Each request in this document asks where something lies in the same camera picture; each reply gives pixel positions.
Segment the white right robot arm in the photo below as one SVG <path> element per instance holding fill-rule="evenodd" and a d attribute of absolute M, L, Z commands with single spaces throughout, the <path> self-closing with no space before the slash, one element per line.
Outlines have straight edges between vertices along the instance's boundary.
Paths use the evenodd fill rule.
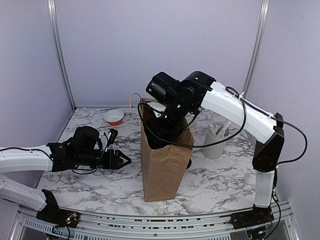
<path fill-rule="evenodd" d="M 165 72 L 152 77 L 145 91 L 165 108 L 157 110 L 144 124 L 148 131 L 162 142 L 181 133 L 183 120 L 190 114 L 205 109 L 238 125 L 256 139 L 252 166 L 256 172 L 254 208 L 247 219 L 258 224 L 267 216 L 271 204 L 277 163 L 285 142 L 283 116 L 263 112 L 230 87 L 201 71 L 190 73 L 179 81 Z"/>

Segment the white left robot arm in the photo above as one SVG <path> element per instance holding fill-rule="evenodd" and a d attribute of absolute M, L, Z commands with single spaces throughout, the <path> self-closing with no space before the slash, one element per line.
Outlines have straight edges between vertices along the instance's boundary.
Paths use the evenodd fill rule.
<path fill-rule="evenodd" d="M 63 219 L 63 211 L 49 190 L 37 190 L 18 183 L 4 174 L 11 172 L 72 171 L 89 175 L 98 169 L 119 170 L 132 160 L 120 150 L 110 149 L 118 131 L 114 128 L 100 137 L 97 129 L 90 126 L 77 127 L 73 136 L 64 142 L 22 148 L 5 147 L 0 150 L 0 197 L 22 206 L 43 211 L 53 223 Z"/>

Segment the brown paper bag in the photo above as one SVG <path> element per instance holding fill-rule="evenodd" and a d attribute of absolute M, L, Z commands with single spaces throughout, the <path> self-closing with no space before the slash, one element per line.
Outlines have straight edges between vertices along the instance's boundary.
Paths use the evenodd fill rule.
<path fill-rule="evenodd" d="M 145 202 L 173 200 L 182 182 L 192 148 L 168 144 L 162 148 L 150 147 L 150 137 L 141 119 L 140 162 Z"/>

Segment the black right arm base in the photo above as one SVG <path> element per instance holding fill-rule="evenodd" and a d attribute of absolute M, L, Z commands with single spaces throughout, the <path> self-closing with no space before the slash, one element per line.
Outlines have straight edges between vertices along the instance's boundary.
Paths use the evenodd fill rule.
<path fill-rule="evenodd" d="M 253 227 L 265 223 L 271 223 L 274 220 L 271 207 L 263 208 L 253 205 L 251 210 L 233 213 L 230 215 L 230 223 L 235 230 Z"/>

